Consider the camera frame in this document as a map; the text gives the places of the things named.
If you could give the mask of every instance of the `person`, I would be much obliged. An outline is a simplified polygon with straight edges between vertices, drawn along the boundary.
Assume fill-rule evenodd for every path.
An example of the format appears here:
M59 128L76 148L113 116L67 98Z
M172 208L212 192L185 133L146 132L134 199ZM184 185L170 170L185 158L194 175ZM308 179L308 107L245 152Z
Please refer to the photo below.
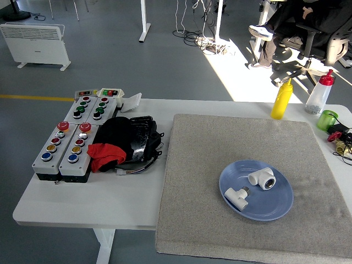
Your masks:
M307 31L295 26L295 23L320 30L315 35L313 47L326 45L330 35L334 33L352 16L352 0L317 0L306 3L303 0L287 0L272 15L265 25L250 25L249 31L263 39L262 51L257 63L250 64L250 69L272 68L273 55L281 40L303 44Z
M222 3L222 14L225 12L225 7L227 6L227 0L224 0L223 1L223 3ZM219 11L219 2L216 2L215 3L215 10L214 10L214 12L215 13L218 13L218 11Z

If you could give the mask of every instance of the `blue plate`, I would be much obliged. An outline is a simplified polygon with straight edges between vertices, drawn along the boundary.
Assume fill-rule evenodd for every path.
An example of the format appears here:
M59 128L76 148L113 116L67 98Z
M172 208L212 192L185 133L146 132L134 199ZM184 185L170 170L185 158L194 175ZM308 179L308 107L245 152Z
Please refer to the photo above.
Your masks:
M270 190L264 191L259 185L251 185L248 174L269 167L273 170L276 183ZM251 193L246 198L248 205L239 211L224 193L232 188L238 191L247 186ZM285 176L269 164L261 161L236 161L227 166L220 175L219 187L225 202L238 214L257 221L271 221L283 217L290 211L293 204L293 191Z

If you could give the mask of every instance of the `sneaker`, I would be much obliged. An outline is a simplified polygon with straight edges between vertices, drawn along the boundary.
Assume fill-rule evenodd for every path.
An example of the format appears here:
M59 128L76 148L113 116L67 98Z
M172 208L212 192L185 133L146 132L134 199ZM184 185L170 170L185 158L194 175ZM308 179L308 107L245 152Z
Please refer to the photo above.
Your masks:
M225 12L225 7L226 7L226 5L225 4L223 4L222 5L222 14ZM215 7L215 13L218 13L218 11L219 11L219 2L216 4L216 7Z
M258 62L256 64L249 64L248 65L248 69L250 69L250 70L260 69L260 68L269 70L272 68L272 66L271 65L270 66L260 65Z
M249 32L264 41L270 41L273 39L274 32L270 29L267 29L265 26L249 26Z

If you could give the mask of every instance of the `electric heater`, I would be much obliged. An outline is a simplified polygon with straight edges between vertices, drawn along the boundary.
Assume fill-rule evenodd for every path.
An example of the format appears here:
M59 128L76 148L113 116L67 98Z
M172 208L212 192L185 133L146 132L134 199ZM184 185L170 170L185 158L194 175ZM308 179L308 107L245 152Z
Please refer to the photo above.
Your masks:
M27 63L40 63L61 64L64 71L71 63L63 42L64 25L6 23L0 29L13 59L21 63L19 69Z

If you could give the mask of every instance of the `office chair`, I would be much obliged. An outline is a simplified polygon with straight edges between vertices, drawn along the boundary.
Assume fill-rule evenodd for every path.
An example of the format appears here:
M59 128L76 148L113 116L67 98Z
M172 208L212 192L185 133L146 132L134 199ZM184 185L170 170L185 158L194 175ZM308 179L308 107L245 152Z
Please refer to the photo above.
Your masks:
M306 64L300 65L300 68L293 72L291 75L285 77L281 81L275 83L277 87L280 87L283 83L286 83L290 78L299 77L301 75L306 76L313 85L317 84L317 80L314 75L323 76L325 73L317 70L310 69L311 61L313 58L321 61L325 66L333 66L342 56L347 53L349 37L352 34L352 16L342 25L337 31L331 34L327 45L324 47L312 47L313 39L316 34L321 31L312 27L305 26L301 23L296 23L296 26L307 30L307 40L302 45L289 41L289 38L284 38L281 42L286 48L292 48L299 51L298 59L308 58Z
M65 0L63 0L63 3L64 3L64 6L65 6L65 9L67 11L67 7L66 7L66 3L65 3ZM79 17L78 17L78 12L77 12L77 7L76 7L76 2L75 0L73 0L73 3L75 5L75 9L76 9L76 15L77 15L77 20L79 21ZM87 12L89 12L88 10L88 5L87 5L87 1L84 0L84 3L86 5L86 9L87 9ZM51 18L54 19L54 16L53 16L53 9L51 8L51 1L49 0L49 5L50 5L50 11L51 11Z

